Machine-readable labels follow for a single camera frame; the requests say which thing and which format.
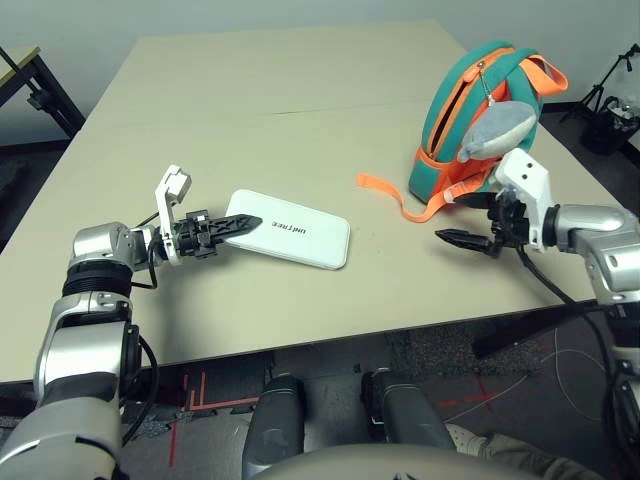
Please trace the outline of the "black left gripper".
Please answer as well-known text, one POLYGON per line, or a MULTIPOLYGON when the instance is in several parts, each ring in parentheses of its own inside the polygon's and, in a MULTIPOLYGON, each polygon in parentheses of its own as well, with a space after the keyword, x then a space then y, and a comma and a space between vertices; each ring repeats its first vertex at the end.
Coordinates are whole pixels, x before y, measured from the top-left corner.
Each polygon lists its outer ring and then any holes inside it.
POLYGON ((174 224, 176 251, 181 257, 215 256, 217 248, 229 242, 228 238, 248 234, 262 222, 260 217, 248 214, 213 220, 207 210, 188 212, 184 219, 174 224))

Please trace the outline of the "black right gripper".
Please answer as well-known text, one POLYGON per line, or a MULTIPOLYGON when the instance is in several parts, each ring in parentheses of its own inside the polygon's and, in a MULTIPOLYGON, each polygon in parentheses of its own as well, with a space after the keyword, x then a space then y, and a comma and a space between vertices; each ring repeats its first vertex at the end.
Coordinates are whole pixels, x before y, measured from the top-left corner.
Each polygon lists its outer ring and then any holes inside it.
POLYGON ((488 253, 492 258, 498 258, 504 248, 521 250, 529 243, 526 205, 514 194, 469 193, 464 196, 464 205, 473 209, 488 209, 493 240, 460 229, 437 230, 435 235, 439 239, 458 248, 488 253))

